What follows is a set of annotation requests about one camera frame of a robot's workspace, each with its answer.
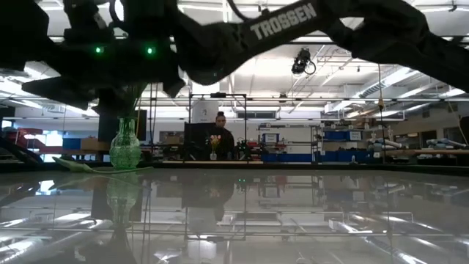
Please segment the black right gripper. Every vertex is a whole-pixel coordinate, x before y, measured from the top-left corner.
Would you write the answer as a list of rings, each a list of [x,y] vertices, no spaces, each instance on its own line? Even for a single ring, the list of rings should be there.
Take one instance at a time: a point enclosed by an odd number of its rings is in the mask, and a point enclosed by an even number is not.
[[[62,63],[62,76],[69,78],[30,81],[22,84],[21,89],[82,110],[97,98],[93,111],[121,117],[125,114],[125,94],[100,89],[101,86],[162,83],[166,92],[178,92],[185,86],[168,37],[112,37],[81,43],[66,40],[62,45]]]

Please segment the green glass vase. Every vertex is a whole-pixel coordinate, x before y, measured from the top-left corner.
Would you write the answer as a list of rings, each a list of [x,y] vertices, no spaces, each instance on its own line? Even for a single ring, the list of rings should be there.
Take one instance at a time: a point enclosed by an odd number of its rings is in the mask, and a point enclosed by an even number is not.
[[[135,133],[135,119],[119,119],[119,130],[111,142],[110,161],[115,169],[135,169],[140,162],[141,148]]]

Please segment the small vase with flowers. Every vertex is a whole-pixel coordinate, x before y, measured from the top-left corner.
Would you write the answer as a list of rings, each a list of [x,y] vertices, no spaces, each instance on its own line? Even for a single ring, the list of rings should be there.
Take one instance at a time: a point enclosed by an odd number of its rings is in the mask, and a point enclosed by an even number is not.
[[[218,145],[221,142],[221,135],[211,135],[210,136],[210,146],[211,146],[211,153],[210,153],[210,159],[212,161],[217,160],[217,153],[216,150],[218,148]]]

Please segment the black monitor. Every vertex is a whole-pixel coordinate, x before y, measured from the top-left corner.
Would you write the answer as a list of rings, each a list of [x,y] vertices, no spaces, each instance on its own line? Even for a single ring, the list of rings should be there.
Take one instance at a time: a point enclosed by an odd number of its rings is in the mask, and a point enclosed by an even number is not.
[[[209,161],[212,153],[210,137],[215,131],[214,122],[184,124],[184,160]]]
[[[139,141],[147,140],[147,110],[134,111],[134,132]],[[98,141],[110,143],[119,130],[119,118],[102,114],[98,123]]]

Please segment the cardboard box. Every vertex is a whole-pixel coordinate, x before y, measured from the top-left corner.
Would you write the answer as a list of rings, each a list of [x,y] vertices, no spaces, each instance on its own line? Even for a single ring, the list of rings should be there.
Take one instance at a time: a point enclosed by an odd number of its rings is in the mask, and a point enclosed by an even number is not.
[[[91,151],[108,151],[110,144],[108,142],[100,142],[97,138],[88,137],[81,139],[81,149]]]

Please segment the white cabinet box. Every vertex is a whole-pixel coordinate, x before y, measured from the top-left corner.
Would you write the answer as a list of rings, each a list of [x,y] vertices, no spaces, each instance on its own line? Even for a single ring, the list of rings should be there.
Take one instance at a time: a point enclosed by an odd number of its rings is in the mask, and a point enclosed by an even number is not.
[[[215,122],[218,114],[218,101],[198,100],[191,106],[191,122],[209,123]]]

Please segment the person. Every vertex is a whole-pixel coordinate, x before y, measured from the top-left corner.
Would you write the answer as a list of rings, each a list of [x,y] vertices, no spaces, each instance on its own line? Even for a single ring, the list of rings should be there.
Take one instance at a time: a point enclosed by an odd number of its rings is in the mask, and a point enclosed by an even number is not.
[[[226,117],[222,111],[217,113],[215,126],[210,132],[218,138],[218,146],[215,149],[219,161],[228,161],[233,159],[235,150],[235,140],[232,132],[225,128]]]

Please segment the blue storage bins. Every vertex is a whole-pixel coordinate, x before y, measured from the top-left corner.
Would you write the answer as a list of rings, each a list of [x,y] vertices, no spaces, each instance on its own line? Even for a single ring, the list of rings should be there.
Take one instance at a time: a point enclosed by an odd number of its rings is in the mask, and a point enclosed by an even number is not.
[[[351,162],[355,157],[357,162],[365,162],[367,158],[371,158],[373,154],[369,151],[362,150],[336,150],[311,153],[282,153],[282,154],[262,154],[263,162],[281,162],[281,163],[311,163],[311,162]]]

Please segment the black frame stand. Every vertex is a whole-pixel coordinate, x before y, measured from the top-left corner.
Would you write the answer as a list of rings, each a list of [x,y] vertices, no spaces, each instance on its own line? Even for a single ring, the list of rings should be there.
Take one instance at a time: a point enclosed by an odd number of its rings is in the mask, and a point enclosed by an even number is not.
[[[246,103],[247,102],[247,98],[246,98],[246,94],[226,94],[224,92],[215,92],[215,93],[211,93],[211,94],[190,94],[189,95],[189,107],[188,107],[188,113],[189,113],[189,119],[188,119],[188,122],[186,123],[193,123],[191,122],[191,106],[198,100],[215,100],[215,101],[218,101],[218,99],[238,99],[238,98],[242,98],[244,100],[244,102]],[[234,141],[234,154],[233,154],[233,159],[232,160],[229,160],[229,161],[236,161],[238,160],[238,150],[237,150],[237,147],[236,147],[236,144],[235,144],[235,141]]]

